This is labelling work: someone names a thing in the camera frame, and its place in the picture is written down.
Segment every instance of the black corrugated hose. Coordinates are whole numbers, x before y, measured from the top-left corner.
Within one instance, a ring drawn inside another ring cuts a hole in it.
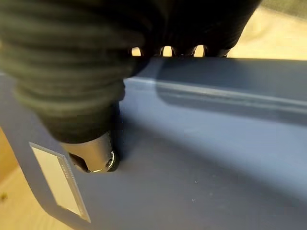
[[[1,0],[0,66],[52,136],[82,143],[110,129],[123,79],[168,45],[232,48],[259,0]]]

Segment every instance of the wooden floor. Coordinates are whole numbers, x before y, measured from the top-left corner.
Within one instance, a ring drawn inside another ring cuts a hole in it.
[[[307,60],[307,22],[257,9],[229,57]],[[10,150],[0,151],[2,155]],[[41,208],[19,167],[0,181],[0,230],[69,229]]]
[[[20,167],[0,184],[0,229],[71,230],[42,209]]]

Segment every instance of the label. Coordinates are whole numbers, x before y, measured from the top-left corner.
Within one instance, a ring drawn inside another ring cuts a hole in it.
[[[91,222],[66,157],[37,144],[30,146],[57,205]]]

